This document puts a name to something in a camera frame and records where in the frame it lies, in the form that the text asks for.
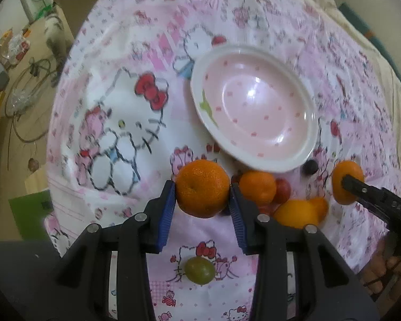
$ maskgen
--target mandarin orange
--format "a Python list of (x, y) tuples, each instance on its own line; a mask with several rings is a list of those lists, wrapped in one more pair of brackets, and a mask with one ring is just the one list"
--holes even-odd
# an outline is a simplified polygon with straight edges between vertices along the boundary
[(198, 159), (184, 166), (175, 179), (176, 200), (185, 213), (213, 217), (229, 200), (230, 180), (217, 163)]
[(275, 177), (264, 171), (247, 171), (239, 180), (242, 195), (259, 208), (269, 205), (276, 194)]
[(283, 203), (273, 218), (284, 226), (302, 229), (308, 224), (319, 225), (315, 206), (307, 200), (292, 199)]
[(333, 196), (341, 205), (352, 204), (357, 197), (346, 191), (342, 187), (343, 177), (351, 175), (357, 180), (364, 182), (364, 174), (361, 167), (351, 160), (343, 160), (339, 162), (331, 174), (331, 184), (333, 185)]
[(309, 202), (315, 207), (318, 214), (318, 220), (322, 222), (328, 214), (328, 201), (323, 197), (314, 197), (309, 199)]

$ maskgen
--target pink plate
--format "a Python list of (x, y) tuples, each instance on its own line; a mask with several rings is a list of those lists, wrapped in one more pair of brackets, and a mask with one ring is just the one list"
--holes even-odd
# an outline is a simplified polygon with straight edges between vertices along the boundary
[(196, 61), (191, 93), (214, 139), (254, 169), (294, 169), (315, 147), (318, 122), (310, 93), (285, 64), (260, 49), (214, 47)]

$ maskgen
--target metal screw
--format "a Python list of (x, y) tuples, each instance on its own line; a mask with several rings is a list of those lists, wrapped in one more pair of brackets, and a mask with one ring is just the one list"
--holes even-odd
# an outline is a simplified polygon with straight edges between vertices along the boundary
[(144, 212), (139, 212), (134, 218), (137, 222), (144, 222), (147, 219), (147, 215)]
[(309, 234), (315, 234), (318, 229), (317, 226), (313, 225), (313, 224), (308, 224), (305, 228), (304, 228)]
[(257, 216), (257, 219), (258, 219), (260, 222), (263, 222), (263, 223), (266, 223), (266, 222), (269, 222), (269, 221), (270, 221), (269, 215), (266, 215), (265, 213), (261, 213), (260, 215), (258, 215), (258, 216)]
[(99, 229), (99, 225), (97, 225), (96, 223), (92, 223), (92, 224), (88, 225), (88, 228), (87, 228), (89, 233), (96, 233), (98, 231), (98, 229)]

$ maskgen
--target bed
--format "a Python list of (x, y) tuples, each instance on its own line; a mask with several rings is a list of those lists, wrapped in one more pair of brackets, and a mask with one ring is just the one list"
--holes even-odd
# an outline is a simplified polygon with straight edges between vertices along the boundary
[[(167, 13), (166, 30), (155, 27)], [(197, 56), (236, 41), (269, 47), (314, 97), (320, 171), (303, 178), (295, 169), (283, 177), (294, 198), (327, 197), (322, 231), (355, 272), (368, 262), (385, 226), (359, 204), (334, 202), (329, 176), (339, 160), (353, 159), (367, 183), (401, 196), (401, 83), (334, 0), (99, 0), (65, 65), (49, 129), (55, 211), (45, 226), (61, 254), (88, 224), (111, 226), (142, 211), (164, 180), (192, 160), (217, 161), (229, 176), (246, 169), (200, 124), (187, 87)], [(152, 124), (148, 136), (133, 130), (144, 119)], [(257, 259), (242, 254), (232, 230), (228, 216), (200, 220), (176, 209), (168, 245), (148, 257), (160, 321), (185, 319), (189, 305), (199, 307), (190, 309), (191, 318), (204, 319), (204, 308), (211, 320), (247, 317)], [(191, 284), (180, 267), (198, 253), (216, 267), (208, 286)], [(116, 317), (112, 258), (109, 306)]]

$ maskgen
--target plastic bag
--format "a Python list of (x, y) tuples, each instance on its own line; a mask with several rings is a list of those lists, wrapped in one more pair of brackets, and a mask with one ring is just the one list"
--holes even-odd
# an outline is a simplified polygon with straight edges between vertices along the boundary
[(22, 31), (15, 35), (9, 42), (9, 51), (7, 53), (7, 58), (11, 65), (18, 64), (29, 49), (30, 41), (22, 35)]
[(19, 91), (13, 91), (10, 97), (10, 108), (9, 112), (11, 115), (23, 114), (27, 108), (33, 104), (37, 99), (37, 94), (28, 92), (25, 89)]
[(8, 45), (10, 40), (12, 39), (12, 36), (13, 36), (12, 29), (9, 29), (0, 38), (0, 62), (2, 60), (2, 57), (7, 54)]

